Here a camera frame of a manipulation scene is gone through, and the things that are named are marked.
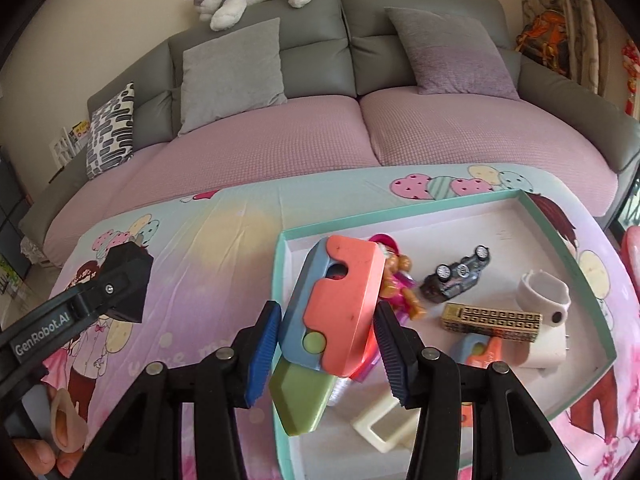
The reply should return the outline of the left hand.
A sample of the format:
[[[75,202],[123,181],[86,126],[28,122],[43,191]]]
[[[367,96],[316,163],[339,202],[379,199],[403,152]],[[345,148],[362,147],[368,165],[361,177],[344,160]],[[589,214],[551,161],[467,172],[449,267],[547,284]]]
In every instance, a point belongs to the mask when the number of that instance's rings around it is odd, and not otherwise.
[[[66,389],[47,384],[26,394],[26,412],[35,415],[38,438],[14,438],[13,443],[36,477],[56,471],[69,479],[84,454],[88,425]]]

